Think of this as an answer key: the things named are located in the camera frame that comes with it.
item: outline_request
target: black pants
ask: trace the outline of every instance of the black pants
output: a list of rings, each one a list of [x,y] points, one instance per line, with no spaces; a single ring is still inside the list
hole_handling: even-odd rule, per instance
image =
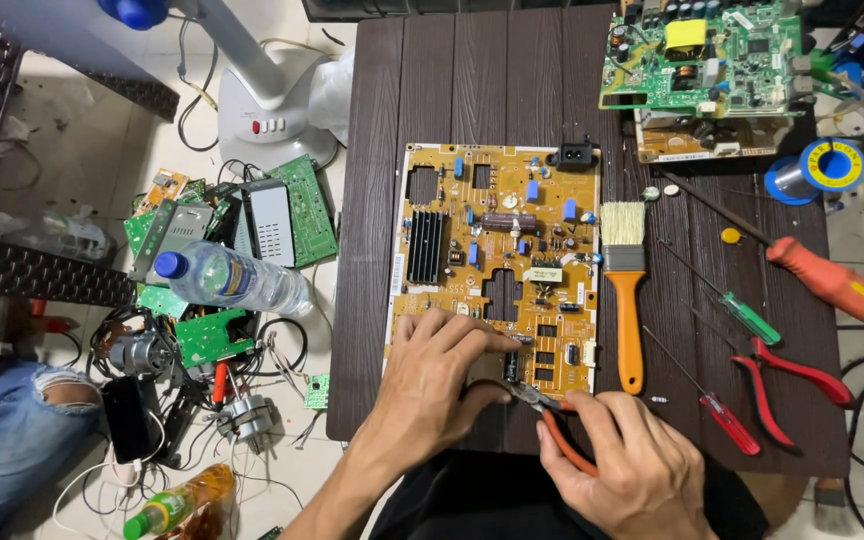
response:
[[[761,540],[762,509],[735,472],[705,461],[705,517],[721,540]],[[569,508],[532,455],[446,450],[408,472],[373,540],[607,540]]]

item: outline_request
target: solder wire spool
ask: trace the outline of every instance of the solder wire spool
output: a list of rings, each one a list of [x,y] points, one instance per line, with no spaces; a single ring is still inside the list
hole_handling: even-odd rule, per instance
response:
[[[864,155],[852,141],[822,138],[798,156],[777,160],[765,173],[765,189],[777,201],[798,207],[823,191],[845,191],[862,180]]]

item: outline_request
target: green screwdriver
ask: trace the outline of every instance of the green screwdriver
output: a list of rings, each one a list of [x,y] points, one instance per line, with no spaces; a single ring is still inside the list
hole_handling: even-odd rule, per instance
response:
[[[742,300],[736,298],[736,293],[734,292],[722,292],[718,287],[713,285],[711,281],[706,279],[698,270],[695,269],[694,266],[686,262],[686,260],[679,256],[679,254],[669,247],[666,242],[659,241],[659,244],[665,246],[672,255],[675,256],[676,259],[681,261],[682,264],[688,267],[696,276],[698,276],[706,285],[712,288],[719,295],[719,303],[726,307],[729,313],[736,319],[742,322],[743,325],[746,326],[749,330],[751,330],[752,334],[755,334],[758,338],[764,341],[767,345],[775,345],[782,341],[783,337],[779,335],[774,327],[769,325],[769,323],[765,322],[759,313],[756,313],[747,303]]]

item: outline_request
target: red screwdriver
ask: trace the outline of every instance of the red screwdriver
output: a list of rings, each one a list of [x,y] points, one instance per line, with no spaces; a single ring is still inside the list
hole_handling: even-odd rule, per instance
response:
[[[834,308],[864,323],[864,278],[852,268],[836,264],[806,249],[792,236],[774,239],[719,202],[710,199],[685,178],[674,175],[662,167],[658,172],[673,184],[687,191],[704,205],[734,223],[751,237],[765,244],[765,259],[792,272],[812,294]]]
[[[675,356],[672,355],[666,346],[663,345],[662,341],[659,341],[652,330],[642,326],[642,330],[645,331],[645,334],[648,335],[649,338],[652,338],[655,344],[668,355],[669,359],[672,359],[672,362],[675,362],[675,365],[678,366],[678,369],[681,370],[682,373],[685,374],[686,377],[692,382],[692,385],[695,385],[696,388],[702,392],[702,398],[699,399],[699,403],[704,405],[708,412],[712,414],[712,418],[715,419],[716,422],[719,423],[719,426],[722,426],[722,429],[726,431],[731,440],[735,441],[735,445],[738,446],[739,450],[748,456],[755,456],[758,454],[762,448],[759,446],[759,443],[755,438],[750,434],[749,430],[745,428],[741,422],[738,421],[736,415],[733,414],[725,403],[719,400],[718,396],[716,396],[712,392],[707,392],[699,381],[692,377],[689,373],[689,370],[686,369],[686,366],[679,363]]]

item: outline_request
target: green bottle cap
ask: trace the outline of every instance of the green bottle cap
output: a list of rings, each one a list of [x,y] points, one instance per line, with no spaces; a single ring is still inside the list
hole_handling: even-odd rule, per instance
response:
[[[126,540],[138,540],[149,533],[152,528],[152,520],[145,513],[138,513],[132,519],[126,521],[125,527],[122,529],[122,535]]]

